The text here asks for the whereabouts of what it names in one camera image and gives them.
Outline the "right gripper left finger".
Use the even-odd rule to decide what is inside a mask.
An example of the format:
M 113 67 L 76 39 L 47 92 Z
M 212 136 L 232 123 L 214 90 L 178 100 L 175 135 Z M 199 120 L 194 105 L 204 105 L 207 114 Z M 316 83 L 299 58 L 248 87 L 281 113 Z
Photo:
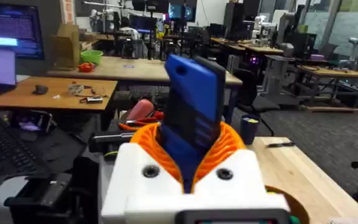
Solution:
M 117 152 L 101 209 L 102 218 L 174 218 L 186 209 L 180 170 L 148 124 Z

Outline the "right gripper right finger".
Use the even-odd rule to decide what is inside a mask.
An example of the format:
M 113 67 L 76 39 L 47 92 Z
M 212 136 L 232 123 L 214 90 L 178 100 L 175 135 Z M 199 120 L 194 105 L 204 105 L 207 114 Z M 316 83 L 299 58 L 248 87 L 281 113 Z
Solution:
M 266 209 L 287 212 L 281 194 L 269 194 L 254 151 L 238 133 L 222 122 L 220 135 L 198 166 L 190 196 L 191 209 Z

